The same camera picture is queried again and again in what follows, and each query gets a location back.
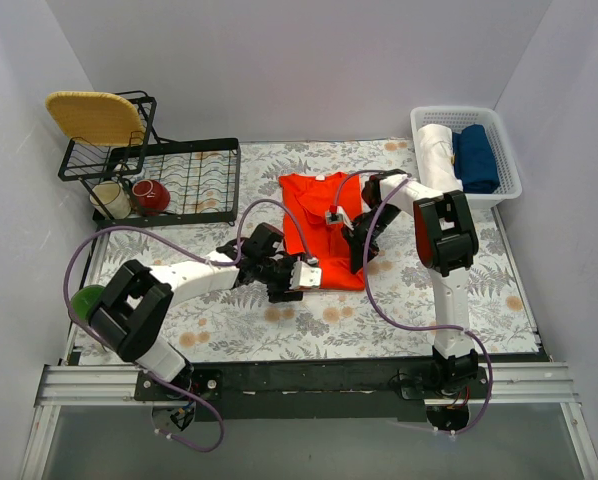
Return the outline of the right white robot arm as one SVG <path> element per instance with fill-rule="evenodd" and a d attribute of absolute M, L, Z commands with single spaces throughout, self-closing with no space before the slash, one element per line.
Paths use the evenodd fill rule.
<path fill-rule="evenodd" d="M 400 214 L 414 220 L 415 244 L 427 269 L 435 301 L 433 353 L 459 360 L 475 353 L 468 334 L 467 283 L 479 243 L 465 194 L 427 187 L 401 170 L 374 173 L 361 193 L 369 207 L 342 228 L 350 251 L 350 270 L 362 272 L 378 253 L 378 236 Z"/>

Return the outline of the orange t shirt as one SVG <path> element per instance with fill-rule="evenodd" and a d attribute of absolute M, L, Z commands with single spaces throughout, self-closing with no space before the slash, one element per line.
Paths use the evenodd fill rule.
<path fill-rule="evenodd" d="M 363 274 L 350 271 L 350 248 L 342 236 L 342 226 L 326 222 L 326 214 L 334 204 L 351 219 L 362 213 L 359 179 L 348 179 L 343 172 L 319 177 L 290 174 L 281 176 L 279 185 L 283 204 L 293 213 L 283 219 L 286 251 L 302 253 L 301 239 L 305 238 L 319 261 L 323 289 L 363 290 Z"/>

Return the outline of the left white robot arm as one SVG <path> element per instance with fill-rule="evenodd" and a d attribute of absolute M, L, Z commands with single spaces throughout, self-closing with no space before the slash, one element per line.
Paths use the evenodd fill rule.
<path fill-rule="evenodd" d="M 160 335 L 171 306 L 214 291 L 253 282 L 267 287 L 270 302 L 296 301 L 302 290 L 320 282 L 305 254 L 291 255 L 277 247 L 283 234 L 262 223 L 248 237 L 215 249 L 200 261 L 148 267 L 125 262 L 89 307 L 85 320 L 116 354 L 152 372 L 157 387 L 172 400 L 184 398 L 192 386 L 189 362 Z"/>

